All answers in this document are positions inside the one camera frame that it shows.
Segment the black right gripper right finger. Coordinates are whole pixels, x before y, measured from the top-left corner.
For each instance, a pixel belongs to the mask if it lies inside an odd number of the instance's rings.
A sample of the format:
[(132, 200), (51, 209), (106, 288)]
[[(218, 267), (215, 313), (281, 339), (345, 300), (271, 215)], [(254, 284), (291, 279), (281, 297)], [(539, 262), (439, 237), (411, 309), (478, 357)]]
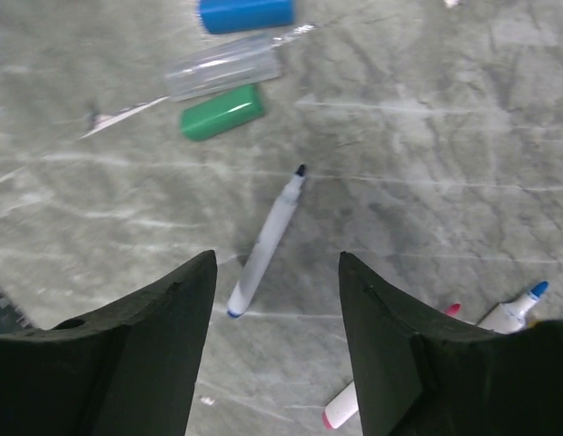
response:
[(508, 335), (451, 318), (342, 253), (366, 435), (563, 435), (563, 320)]

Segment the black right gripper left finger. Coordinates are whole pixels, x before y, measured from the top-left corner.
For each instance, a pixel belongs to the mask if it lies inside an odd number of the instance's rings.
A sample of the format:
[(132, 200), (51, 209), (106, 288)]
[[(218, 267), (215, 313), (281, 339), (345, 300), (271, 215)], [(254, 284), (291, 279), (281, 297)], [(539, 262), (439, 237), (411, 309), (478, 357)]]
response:
[(214, 251), (44, 330), (0, 291), (0, 435), (182, 435), (216, 289)]

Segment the pink cap marker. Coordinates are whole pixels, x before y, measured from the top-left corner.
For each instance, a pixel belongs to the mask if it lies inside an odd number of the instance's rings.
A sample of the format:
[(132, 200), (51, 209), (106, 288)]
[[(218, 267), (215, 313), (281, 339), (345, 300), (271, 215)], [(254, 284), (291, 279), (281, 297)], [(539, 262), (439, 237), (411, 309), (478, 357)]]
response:
[(352, 381), (324, 408), (323, 425), (329, 430), (340, 428), (359, 410), (355, 383)]

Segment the green pen cap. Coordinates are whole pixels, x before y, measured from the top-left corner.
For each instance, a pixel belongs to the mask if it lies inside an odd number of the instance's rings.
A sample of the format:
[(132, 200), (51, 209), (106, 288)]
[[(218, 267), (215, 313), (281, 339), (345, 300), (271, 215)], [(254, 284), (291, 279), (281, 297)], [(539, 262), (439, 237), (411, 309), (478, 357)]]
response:
[(247, 84), (183, 111), (181, 134), (191, 141), (204, 141), (265, 115), (260, 88)]

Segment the clear pen cap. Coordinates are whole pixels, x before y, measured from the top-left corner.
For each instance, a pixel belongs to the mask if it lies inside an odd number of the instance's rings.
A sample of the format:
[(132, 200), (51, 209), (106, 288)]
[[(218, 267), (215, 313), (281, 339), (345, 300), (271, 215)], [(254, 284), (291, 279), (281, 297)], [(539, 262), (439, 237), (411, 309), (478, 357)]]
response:
[(179, 102), (281, 75), (273, 39), (258, 34), (189, 54), (168, 66), (163, 78), (170, 99)]

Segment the light blue pen cap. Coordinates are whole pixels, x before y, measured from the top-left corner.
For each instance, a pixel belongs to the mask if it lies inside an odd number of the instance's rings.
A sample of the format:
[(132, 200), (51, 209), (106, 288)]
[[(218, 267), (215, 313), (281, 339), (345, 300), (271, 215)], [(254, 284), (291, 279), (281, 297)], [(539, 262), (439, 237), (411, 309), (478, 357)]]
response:
[(292, 25), (292, 0), (202, 0), (199, 15), (212, 35)]

